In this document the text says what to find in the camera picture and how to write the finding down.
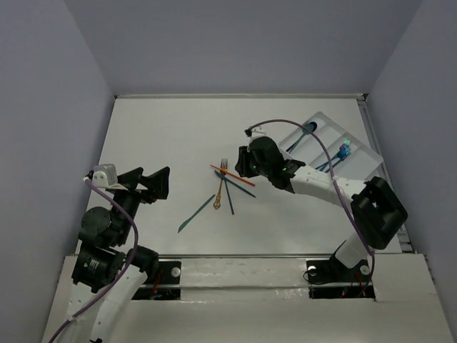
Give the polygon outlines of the orange chopstick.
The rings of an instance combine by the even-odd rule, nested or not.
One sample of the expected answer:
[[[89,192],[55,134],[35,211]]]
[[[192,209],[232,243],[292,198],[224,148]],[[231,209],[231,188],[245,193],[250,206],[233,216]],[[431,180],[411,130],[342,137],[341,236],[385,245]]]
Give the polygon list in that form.
[[[241,181],[241,182],[243,182],[245,184],[248,184],[248,185],[250,185],[252,187],[256,186],[253,182],[250,182],[247,179],[244,179],[242,177],[236,176],[235,174],[233,174],[233,173],[231,173],[231,172],[229,172],[229,171],[227,171],[225,169],[222,169],[221,167],[215,166],[213,164],[211,164],[210,167],[212,167],[215,170],[217,170],[218,172],[222,173],[224,176],[230,176],[230,177],[232,177],[234,179],[237,179],[237,180],[239,180],[239,181]]]

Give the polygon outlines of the dark blue knife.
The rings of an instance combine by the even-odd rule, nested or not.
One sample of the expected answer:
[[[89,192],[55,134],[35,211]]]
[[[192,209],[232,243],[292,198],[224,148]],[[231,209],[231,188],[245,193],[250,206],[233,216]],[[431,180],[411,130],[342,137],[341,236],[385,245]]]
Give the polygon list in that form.
[[[235,186],[237,189],[241,190],[242,192],[246,193],[247,195],[249,195],[250,197],[253,197],[253,198],[256,198],[256,195],[254,195],[253,193],[251,193],[250,191],[248,191],[247,189],[243,188],[242,186],[236,184],[235,182],[229,180],[227,177],[225,177],[221,172],[219,171],[216,171],[214,170],[215,174],[222,180],[224,180],[225,182],[228,182],[229,184]]]

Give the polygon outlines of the teal plastic knife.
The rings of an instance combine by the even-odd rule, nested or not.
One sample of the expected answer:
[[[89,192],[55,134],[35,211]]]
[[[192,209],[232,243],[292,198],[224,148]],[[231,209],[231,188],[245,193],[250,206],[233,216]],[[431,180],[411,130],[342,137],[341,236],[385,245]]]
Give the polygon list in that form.
[[[215,194],[212,194],[188,219],[186,219],[178,228],[178,233],[182,232],[183,229],[201,212],[204,208],[215,198]]]

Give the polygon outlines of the teal plastic spoon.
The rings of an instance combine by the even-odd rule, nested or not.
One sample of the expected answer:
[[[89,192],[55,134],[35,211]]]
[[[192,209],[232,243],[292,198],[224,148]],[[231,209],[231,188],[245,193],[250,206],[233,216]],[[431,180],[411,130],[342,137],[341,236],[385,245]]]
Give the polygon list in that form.
[[[305,125],[305,128],[302,129],[302,133],[300,137],[290,146],[286,149],[286,152],[291,153],[297,146],[298,144],[303,140],[303,138],[309,134],[310,126],[307,124]]]

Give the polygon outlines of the blue-grey plastic fork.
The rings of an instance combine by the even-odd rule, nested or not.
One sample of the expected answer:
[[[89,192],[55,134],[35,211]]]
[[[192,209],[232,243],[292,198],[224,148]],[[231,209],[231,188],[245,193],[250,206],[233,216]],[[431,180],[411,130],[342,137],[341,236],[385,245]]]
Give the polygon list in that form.
[[[316,170],[324,171],[326,168],[328,168],[329,165],[332,165],[333,161],[334,159],[330,159],[329,161],[324,162],[323,164],[317,166]]]

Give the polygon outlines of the purple metallic spoon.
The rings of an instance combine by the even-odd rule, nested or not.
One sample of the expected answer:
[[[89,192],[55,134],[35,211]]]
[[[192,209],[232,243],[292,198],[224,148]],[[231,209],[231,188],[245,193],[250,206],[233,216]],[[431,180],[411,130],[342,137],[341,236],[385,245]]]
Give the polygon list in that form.
[[[316,122],[312,121],[307,123],[306,128],[310,131],[315,131],[317,129],[318,125]]]

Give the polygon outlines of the iridescent blue fork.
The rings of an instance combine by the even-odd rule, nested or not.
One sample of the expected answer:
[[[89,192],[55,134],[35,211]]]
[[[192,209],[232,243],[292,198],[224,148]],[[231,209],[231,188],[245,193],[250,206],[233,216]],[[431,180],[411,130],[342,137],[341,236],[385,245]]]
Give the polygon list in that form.
[[[351,153],[351,149],[347,146],[344,148],[341,148],[338,153],[332,158],[332,167],[335,167],[337,164],[341,163],[344,159],[347,158],[347,156]]]

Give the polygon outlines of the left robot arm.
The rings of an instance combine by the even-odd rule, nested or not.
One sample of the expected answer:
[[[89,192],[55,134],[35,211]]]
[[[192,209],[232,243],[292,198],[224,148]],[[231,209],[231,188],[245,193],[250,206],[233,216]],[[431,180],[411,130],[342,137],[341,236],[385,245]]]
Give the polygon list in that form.
[[[159,255],[140,246],[134,218],[141,204],[167,199],[170,169],[143,172],[137,167],[117,174],[113,164],[100,164],[83,178],[111,206],[90,208],[81,219],[68,318],[58,342],[108,342],[140,286],[162,281]]]

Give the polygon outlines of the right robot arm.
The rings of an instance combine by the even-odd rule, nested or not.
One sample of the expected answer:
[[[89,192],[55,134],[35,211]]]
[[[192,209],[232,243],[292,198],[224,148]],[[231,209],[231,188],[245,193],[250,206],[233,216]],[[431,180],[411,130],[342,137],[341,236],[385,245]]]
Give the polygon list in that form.
[[[333,253],[330,275],[345,280],[367,255],[385,249],[408,218],[408,212],[385,179],[338,178],[302,161],[287,159],[276,142],[261,136],[238,148],[240,177],[263,176],[277,189],[306,195],[343,208],[356,232]]]

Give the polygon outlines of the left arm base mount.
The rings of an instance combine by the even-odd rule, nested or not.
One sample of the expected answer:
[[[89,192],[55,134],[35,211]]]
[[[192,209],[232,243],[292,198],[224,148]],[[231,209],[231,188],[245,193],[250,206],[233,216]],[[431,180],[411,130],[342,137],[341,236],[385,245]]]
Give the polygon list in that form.
[[[133,300],[174,301],[181,298],[181,260],[161,259],[159,269],[136,291]]]

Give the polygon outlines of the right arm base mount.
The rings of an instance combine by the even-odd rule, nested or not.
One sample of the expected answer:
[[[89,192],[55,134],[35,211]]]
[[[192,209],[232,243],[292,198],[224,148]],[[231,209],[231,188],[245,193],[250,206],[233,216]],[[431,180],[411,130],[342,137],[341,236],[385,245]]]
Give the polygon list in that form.
[[[371,277],[366,259],[351,269],[337,260],[311,259],[306,261],[303,272],[311,299],[375,299]]]

